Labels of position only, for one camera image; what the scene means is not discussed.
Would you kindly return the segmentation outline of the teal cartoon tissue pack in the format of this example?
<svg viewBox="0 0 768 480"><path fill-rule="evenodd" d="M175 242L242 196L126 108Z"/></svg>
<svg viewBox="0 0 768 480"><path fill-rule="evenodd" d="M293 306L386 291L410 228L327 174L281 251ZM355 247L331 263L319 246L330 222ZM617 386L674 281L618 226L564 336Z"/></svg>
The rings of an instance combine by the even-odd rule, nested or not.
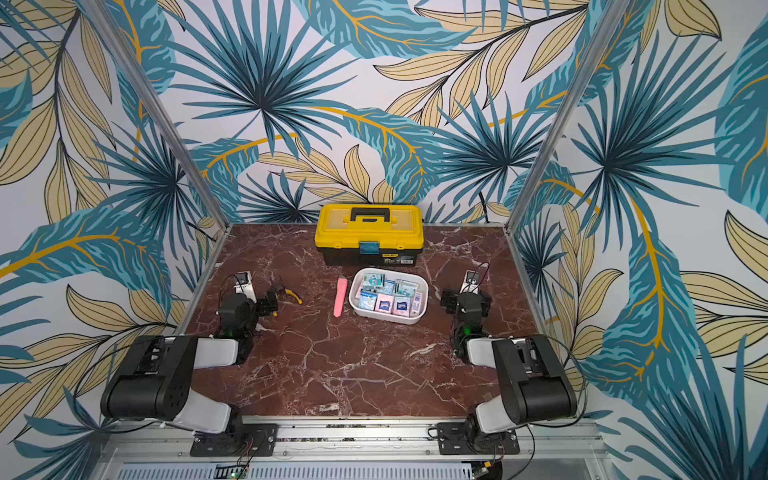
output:
<svg viewBox="0 0 768 480"><path fill-rule="evenodd" d="M383 273L366 273L363 275L362 287L364 290L380 291L386 286L387 280Z"/></svg>

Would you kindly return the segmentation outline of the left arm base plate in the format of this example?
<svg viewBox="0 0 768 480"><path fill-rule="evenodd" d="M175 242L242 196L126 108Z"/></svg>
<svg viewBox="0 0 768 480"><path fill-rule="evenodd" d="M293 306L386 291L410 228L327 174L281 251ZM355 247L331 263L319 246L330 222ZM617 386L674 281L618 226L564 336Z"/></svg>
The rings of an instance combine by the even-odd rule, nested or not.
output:
<svg viewBox="0 0 768 480"><path fill-rule="evenodd" d="M193 458L271 457L277 439L274 423L244 424L238 430L220 434L196 434L190 450Z"/></svg>

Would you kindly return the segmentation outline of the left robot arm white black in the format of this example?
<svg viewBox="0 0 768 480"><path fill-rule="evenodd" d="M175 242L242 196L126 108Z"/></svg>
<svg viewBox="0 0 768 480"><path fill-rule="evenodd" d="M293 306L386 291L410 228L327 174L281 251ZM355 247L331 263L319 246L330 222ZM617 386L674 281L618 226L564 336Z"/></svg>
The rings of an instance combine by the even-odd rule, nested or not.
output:
<svg viewBox="0 0 768 480"><path fill-rule="evenodd" d="M164 422L201 437L244 435L237 408L195 391L193 373L243 364L253 348L259 319L277 314L278 296L276 288L256 299L243 290L226 296L217 310L218 329L210 336L137 339L102 394L102 415Z"/></svg>

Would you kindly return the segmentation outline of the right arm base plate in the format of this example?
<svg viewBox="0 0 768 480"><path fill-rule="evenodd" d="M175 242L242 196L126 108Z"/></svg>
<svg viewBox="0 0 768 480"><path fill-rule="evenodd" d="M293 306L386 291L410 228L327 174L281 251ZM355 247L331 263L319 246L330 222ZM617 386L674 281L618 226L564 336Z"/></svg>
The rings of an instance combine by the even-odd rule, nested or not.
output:
<svg viewBox="0 0 768 480"><path fill-rule="evenodd" d="M435 430L441 455L501 456L520 453L517 437L509 431L488 434L468 421L441 422Z"/></svg>

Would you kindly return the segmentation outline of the white plastic storage box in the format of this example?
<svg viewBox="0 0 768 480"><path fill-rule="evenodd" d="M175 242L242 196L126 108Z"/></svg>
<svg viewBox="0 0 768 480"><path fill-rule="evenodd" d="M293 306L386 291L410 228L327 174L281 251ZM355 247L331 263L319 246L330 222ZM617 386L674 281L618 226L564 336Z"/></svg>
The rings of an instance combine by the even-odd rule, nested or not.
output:
<svg viewBox="0 0 768 480"><path fill-rule="evenodd" d="M429 286L420 276L364 268L352 280L348 301L360 316L413 325L427 310Z"/></svg>

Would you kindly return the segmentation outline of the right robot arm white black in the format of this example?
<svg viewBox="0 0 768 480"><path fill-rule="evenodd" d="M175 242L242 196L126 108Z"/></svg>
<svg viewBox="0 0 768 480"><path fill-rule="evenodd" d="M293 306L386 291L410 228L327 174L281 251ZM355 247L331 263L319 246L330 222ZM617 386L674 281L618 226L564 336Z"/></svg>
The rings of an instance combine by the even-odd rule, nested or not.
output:
<svg viewBox="0 0 768 480"><path fill-rule="evenodd" d="M498 436L531 422L576 415L577 397L550 339L536 334L494 338L484 329L491 297L446 289L440 305L453 316L450 344L463 363L495 370L499 394L470 409L468 438Z"/></svg>

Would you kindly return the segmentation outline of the pink tempo tissue pack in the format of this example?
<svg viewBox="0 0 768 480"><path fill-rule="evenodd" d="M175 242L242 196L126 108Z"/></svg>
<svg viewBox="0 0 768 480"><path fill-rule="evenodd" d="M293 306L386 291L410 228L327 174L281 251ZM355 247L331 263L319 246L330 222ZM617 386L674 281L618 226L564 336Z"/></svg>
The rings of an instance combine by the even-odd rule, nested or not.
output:
<svg viewBox="0 0 768 480"><path fill-rule="evenodd" d="M394 297L389 294L379 293L376 299L375 311L391 314L394 305Z"/></svg>

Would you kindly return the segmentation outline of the blue white tissue pack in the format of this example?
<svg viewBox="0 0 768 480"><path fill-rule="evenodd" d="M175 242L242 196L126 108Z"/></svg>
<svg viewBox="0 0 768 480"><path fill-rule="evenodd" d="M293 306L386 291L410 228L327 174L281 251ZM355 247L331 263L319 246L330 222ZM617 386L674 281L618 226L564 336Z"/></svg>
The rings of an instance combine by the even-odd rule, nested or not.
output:
<svg viewBox="0 0 768 480"><path fill-rule="evenodd" d="M412 298L408 296L396 296L393 300L392 313L401 317L411 315Z"/></svg>

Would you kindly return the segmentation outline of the light blue cartoon tissue pack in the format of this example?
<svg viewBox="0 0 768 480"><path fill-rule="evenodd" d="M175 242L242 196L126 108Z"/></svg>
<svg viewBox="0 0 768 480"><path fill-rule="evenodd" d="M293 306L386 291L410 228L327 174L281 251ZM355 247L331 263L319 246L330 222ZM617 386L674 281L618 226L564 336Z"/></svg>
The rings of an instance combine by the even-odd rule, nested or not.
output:
<svg viewBox="0 0 768 480"><path fill-rule="evenodd" d="M376 309L378 295L376 293L362 291L358 299L358 307L365 311L374 311Z"/></svg>

